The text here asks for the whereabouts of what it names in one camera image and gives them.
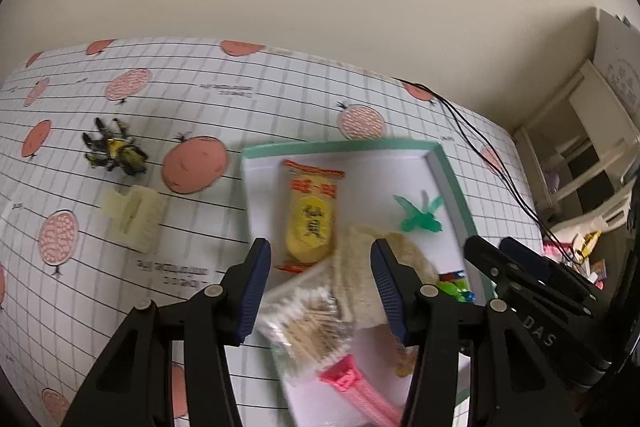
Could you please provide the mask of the pomegranate print grid bedsheet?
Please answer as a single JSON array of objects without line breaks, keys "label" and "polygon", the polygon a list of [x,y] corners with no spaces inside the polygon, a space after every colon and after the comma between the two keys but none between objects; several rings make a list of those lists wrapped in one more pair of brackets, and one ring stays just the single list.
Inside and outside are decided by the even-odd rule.
[{"label": "pomegranate print grid bedsheet", "polygon": [[[92,168],[81,135],[126,122],[146,173]],[[404,83],[325,58],[229,40],[100,40],[32,54],[1,85],[1,374],[39,426],[57,426],[134,303],[219,281],[250,245],[247,147],[439,143],[480,235],[540,251],[508,132]],[[107,238],[101,193],[167,197],[149,254]]]}]

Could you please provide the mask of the cotton swabs plastic bag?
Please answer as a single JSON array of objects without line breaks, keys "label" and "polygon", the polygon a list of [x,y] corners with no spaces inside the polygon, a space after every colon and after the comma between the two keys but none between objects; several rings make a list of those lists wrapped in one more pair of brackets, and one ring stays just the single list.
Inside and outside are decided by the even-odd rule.
[{"label": "cotton swabs plastic bag", "polygon": [[267,291],[256,327],[268,340],[279,375],[291,383],[309,381],[344,358],[354,320],[335,288],[332,260]]}]

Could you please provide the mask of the cream square hair claw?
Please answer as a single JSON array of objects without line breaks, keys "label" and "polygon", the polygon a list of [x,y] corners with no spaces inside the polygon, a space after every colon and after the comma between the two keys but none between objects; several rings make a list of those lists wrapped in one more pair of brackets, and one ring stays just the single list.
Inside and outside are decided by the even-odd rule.
[{"label": "cream square hair claw", "polygon": [[149,254],[166,205],[167,197],[149,187],[133,185],[126,193],[104,188],[101,210],[108,218],[107,238],[132,251]]}]

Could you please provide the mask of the yellow rice cracker packet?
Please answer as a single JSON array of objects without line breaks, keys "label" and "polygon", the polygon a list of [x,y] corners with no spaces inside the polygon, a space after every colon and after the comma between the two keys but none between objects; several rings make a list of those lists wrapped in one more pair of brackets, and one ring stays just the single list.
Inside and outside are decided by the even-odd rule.
[{"label": "yellow rice cracker packet", "polygon": [[282,165],[288,170],[288,212],[285,257],[277,268],[299,274],[333,253],[337,191],[345,173],[292,159],[285,159]]}]

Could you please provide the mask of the green plastic dragonfly toy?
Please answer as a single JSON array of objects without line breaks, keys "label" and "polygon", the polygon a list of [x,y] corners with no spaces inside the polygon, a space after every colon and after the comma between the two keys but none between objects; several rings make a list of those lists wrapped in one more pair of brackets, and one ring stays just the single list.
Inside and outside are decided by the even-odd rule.
[{"label": "green plastic dragonfly toy", "polygon": [[430,199],[425,191],[421,192],[422,206],[416,207],[405,197],[395,195],[394,201],[405,211],[405,217],[400,221],[399,228],[405,233],[416,230],[439,233],[442,231],[442,224],[436,217],[436,211],[442,207],[444,200],[442,196]]}]

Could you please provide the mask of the cream lace scrunchie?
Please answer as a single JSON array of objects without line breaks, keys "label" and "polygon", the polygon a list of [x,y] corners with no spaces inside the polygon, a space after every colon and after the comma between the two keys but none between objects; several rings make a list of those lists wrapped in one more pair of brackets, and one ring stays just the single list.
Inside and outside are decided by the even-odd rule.
[{"label": "cream lace scrunchie", "polygon": [[386,239],[398,262],[415,269],[423,284],[439,281],[434,265],[405,235],[378,231],[370,225],[349,225],[337,237],[333,286],[355,329],[373,329],[387,322],[371,269],[371,246],[377,239]]}]

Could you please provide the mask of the white wooden shelf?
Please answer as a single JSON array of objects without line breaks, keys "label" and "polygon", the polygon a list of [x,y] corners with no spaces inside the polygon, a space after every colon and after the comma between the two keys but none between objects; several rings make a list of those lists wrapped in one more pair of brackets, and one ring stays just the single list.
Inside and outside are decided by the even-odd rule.
[{"label": "white wooden shelf", "polygon": [[514,133],[534,208],[551,223],[612,202],[639,154],[637,31],[596,12],[593,51]]}]

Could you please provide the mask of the clutter pile on floor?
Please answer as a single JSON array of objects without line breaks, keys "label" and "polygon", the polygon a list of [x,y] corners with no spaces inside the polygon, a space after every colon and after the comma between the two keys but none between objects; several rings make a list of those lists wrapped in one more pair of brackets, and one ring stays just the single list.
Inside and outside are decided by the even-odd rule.
[{"label": "clutter pile on floor", "polygon": [[542,242],[544,245],[542,254],[559,265],[565,265],[579,273],[597,288],[603,289],[604,281],[608,278],[606,263],[604,260],[590,261],[601,234],[601,231],[590,232],[586,235],[575,234],[568,243],[545,237]]}]

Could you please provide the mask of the teal shallow cardboard tray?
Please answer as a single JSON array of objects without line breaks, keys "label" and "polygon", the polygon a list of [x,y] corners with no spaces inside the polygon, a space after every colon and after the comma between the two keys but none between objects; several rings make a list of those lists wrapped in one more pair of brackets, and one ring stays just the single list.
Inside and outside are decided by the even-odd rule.
[{"label": "teal shallow cardboard tray", "polygon": [[494,295],[465,260],[476,232],[434,142],[283,142],[242,153],[248,228],[272,265],[257,319],[299,426],[393,426],[416,350],[390,331],[370,249],[386,239],[425,284],[460,274],[474,301]]}]

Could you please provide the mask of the black gold robot toy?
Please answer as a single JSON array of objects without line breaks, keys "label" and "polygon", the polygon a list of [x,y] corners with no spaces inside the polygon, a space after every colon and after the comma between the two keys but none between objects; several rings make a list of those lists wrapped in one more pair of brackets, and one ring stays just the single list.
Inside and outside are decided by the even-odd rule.
[{"label": "black gold robot toy", "polygon": [[120,119],[113,118],[111,124],[105,124],[100,118],[94,118],[99,136],[84,132],[82,142],[87,147],[86,161],[92,168],[102,167],[107,171],[122,169],[127,176],[146,173],[146,155],[136,140],[129,134],[129,126]]}]

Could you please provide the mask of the pink hair clip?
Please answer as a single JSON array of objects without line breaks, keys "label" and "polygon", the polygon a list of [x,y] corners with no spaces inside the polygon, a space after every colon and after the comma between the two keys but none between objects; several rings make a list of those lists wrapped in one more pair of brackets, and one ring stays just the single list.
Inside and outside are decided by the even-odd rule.
[{"label": "pink hair clip", "polygon": [[345,355],[319,374],[319,381],[332,387],[354,409],[373,425],[393,427],[401,422],[401,410],[387,401],[373,387],[356,363],[353,355]]}]

